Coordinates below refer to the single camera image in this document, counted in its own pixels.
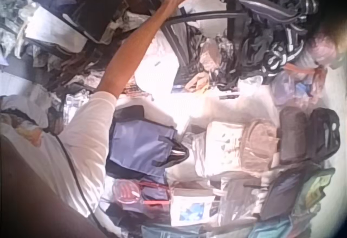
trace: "packaged item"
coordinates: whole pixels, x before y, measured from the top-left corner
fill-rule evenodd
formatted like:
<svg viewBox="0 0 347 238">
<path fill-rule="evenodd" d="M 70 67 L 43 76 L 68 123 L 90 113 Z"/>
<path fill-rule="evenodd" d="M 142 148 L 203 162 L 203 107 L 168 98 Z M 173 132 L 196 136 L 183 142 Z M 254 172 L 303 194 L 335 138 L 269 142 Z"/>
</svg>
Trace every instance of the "packaged item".
<svg viewBox="0 0 347 238">
<path fill-rule="evenodd" d="M 214 200 L 210 190 L 175 188 L 171 199 L 171 225 L 190 226 L 209 222 Z"/>
<path fill-rule="evenodd" d="M 242 124 L 213 121 L 208 125 L 205 152 L 205 176 L 240 171 Z"/>
<path fill-rule="evenodd" d="M 208 72 L 213 72 L 220 67 L 222 60 L 217 42 L 213 39 L 207 39 L 202 47 L 200 54 L 200 63 Z"/>
<path fill-rule="evenodd" d="M 330 184 L 334 173 L 334 168 L 315 171 L 305 182 L 293 213 L 301 215 L 316 206 L 325 197 L 324 188 Z"/>
<path fill-rule="evenodd" d="M 243 177 L 230 179 L 223 191 L 219 211 L 219 225 L 225 226 L 235 220 L 256 219 L 253 210 L 256 206 L 257 194 L 255 186 L 261 185 L 261 179 L 246 173 Z"/>
</svg>

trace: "plastic bag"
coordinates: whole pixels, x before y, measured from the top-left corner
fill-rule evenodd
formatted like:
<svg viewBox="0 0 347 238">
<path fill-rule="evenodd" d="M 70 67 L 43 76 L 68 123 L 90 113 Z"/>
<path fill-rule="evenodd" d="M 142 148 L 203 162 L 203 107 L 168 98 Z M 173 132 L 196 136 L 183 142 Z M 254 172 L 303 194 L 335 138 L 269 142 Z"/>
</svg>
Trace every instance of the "plastic bag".
<svg viewBox="0 0 347 238">
<path fill-rule="evenodd" d="M 220 67 L 222 60 L 217 42 L 213 39 L 207 39 L 202 47 L 200 54 L 200 63 L 208 72 L 213 72 Z"/>
<path fill-rule="evenodd" d="M 252 186 L 260 186 L 261 180 L 248 174 L 243 177 L 230 179 L 223 191 L 226 195 L 221 198 L 219 225 L 225 226 L 235 220 L 255 219 L 253 210 L 257 201 L 257 190 Z"/>
<path fill-rule="evenodd" d="M 241 171 L 240 140 L 243 129 L 242 124 L 218 121 L 208 125 L 204 159 L 206 177 Z"/>
<path fill-rule="evenodd" d="M 274 103 L 284 105 L 295 97 L 295 81 L 288 72 L 279 73 L 271 83 Z"/>
<path fill-rule="evenodd" d="M 239 88 L 239 92 L 242 95 L 251 96 L 259 89 L 259 87 L 262 85 L 262 82 L 263 77 L 257 75 L 244 80 L 239 79 L 237 87 Z"/>
</svg>

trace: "bag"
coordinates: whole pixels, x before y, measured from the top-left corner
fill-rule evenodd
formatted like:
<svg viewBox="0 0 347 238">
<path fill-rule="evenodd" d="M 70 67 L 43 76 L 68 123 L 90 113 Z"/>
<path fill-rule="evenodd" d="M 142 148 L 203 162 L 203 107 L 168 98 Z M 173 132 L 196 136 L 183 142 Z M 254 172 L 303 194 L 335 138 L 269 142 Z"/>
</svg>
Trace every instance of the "bag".
<svg viewBox="0 0 347 238">
<path fill-rule="evenodd" d="M 277 128 L 270 122 L 255 120 L 245 128 L 241 140 L 241 167 L 245 172 L 264 172 L 277 153 Z"/>
<path fill-rule="evenodd" d="M 223 189 L 226 195 L 221 197 L 219 225 L 226 226 L 236 220 L 253 218 L 253 209 L 258 199 L 253 192 L 254 186 L 260 185 L 261 179 L 246 173 L 243 177 L 230 179 Z"/>
<path fill-rule="evenodd" d="M 306 213 L 325 197 L 324 188 L 330 184 L 334 173 L 335 169 L 331 168 L 319 169 L 312 174 L 310 179 L 304 184 L 296 202 L 293 210 L 295 215 Z"/>
<path fill-rule="evenodd" d="M 307 153 L 311 160 L 319 163 L 330 158 L 340 148 L 340 120 L 330 109 L 315 109 L 307 131 Z"/>
<path fill-rule="evenodd" d="M 109 160 L 130 170 L 161 177 L 165 168 L 186 160 L 188 149 L 174 140 L 177 131 L 146 119 L 117 121 Z"/>
<path fill-rule="evenodd" d="M 267 197 L 260 211 L 260 219 L 267 221 L 275 217 L 288 216 L 295 206 L 297 197 L 305 183 L 307 172 L 312 165 L 289 169 L 270 185 Z"/>
<path fill-rule="evenodd" d="M 307 156 L 306 114 L 297 107 L 285 107 L 280 112 L 280 162 L 292 164 L 304 160 Z"/>
<path fill-rule="evenodd" d="M 266 222 L 258 222 L 248 238 L 287 238 L 292 229 L 289 217 L 282 217 Z"/>
</svg>

